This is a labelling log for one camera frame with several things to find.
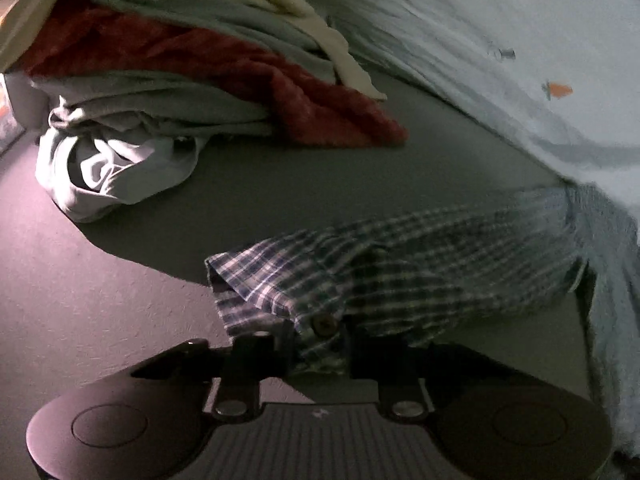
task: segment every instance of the pile of clothes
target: pile of clothes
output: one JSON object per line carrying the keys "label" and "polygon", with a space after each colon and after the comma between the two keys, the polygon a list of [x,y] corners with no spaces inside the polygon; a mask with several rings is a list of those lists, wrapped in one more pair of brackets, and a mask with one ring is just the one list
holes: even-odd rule
{"label": "pile of clothes", "polygon": [[212,136],[406,139],[305,0],[48,1],[19,0],[31,19],[14,9],[2,23],[0,70],[23,70],[52,98],[36,177],[74,221],[180,184]]}

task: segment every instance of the red towel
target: red towel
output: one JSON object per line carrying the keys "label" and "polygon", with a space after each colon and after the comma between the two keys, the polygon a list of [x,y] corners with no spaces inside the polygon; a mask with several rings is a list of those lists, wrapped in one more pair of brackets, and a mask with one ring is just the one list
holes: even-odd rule
{"label": "red towel", "polygon": [[58,0],[20,58],[31,76],[158,70],[206,79],[238,98],[265,104],[287,138],[311,146],[402,144],[406,130],[377,102],[328,84],[280,54],[206,28],[123,14],[90,0]]}

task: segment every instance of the circular cap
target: circular cap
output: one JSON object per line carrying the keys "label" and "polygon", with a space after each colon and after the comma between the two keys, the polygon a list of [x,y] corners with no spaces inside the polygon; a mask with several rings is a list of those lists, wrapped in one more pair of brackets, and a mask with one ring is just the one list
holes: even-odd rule
{"label": "circular cap", "polygon": [[146,416],[124,404],[94,406],[76,416],[74,437],[92,447],[117,447],[136,440],[146,430]]}
{"label": "circular cap", "polygon": [[478,386],[436,413],[445,454],[473,478],[590,478],[610,454],[602,410],[550,385]]}
{"label": "circular cap", "polygon": [[311,327],[321,338],[329,338],[338,333],[338,322],[331,314],[316,314],[311,318]]}
{"label": "circular cap", "polygon": [[414,400],[401,400],[391,407],[391,411],[402,418],[415,418],[424,413],[424,406]]}
{"label": "circular cap", "polygon": [[216,411],[223,416],[241,416],[246,413],[246,404],[242,400],[223,400],[216,406]]}

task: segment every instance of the plaid fabric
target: plaid fabric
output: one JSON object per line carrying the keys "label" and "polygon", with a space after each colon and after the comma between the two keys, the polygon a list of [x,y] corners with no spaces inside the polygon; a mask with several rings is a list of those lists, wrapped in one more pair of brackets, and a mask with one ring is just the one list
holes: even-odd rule
{"label": "plaid fabric", "polygon": [[560,300],[582,262],[565,189],[497,194],[477,205],[270,238],[207,260],[228,334],[290,319],[300,369],[342,371],[337,334],[312,319],[350,315],[411,346],[471,317],[531,312]]}

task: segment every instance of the metal screw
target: metal screw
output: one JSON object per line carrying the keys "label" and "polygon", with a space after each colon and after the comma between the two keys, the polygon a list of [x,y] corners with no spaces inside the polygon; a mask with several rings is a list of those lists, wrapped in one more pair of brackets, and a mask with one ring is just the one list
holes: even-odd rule
{"label": "metal screw", "polygon": [[246,404],[242,400],[223,400],[216,411],[222,416],[241,416],[246,413]]}
{"label": "metal screw", "polygon": [[414,400],[401,400],[391,407],[391,411],[402,418],[415,418],[424,413],[424,406]]}

